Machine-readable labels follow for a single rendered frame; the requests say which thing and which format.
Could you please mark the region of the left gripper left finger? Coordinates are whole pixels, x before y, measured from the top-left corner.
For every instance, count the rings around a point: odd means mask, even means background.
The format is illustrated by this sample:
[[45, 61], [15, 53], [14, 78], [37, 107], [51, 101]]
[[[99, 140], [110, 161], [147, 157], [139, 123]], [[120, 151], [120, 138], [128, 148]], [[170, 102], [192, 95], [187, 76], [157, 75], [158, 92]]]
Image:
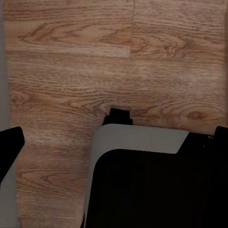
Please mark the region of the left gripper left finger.
[[20, 126], [0, 132], [0, 184], [25, 144]]

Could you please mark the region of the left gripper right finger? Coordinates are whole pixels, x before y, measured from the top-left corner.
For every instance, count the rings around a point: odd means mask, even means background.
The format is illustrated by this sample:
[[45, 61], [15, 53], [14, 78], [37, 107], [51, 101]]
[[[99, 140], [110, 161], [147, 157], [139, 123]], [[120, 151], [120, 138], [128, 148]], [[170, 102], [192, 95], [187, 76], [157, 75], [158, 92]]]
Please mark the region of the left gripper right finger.
[[218, 126], [215, 131], [213, 143], [228, 164], [228, 128]]

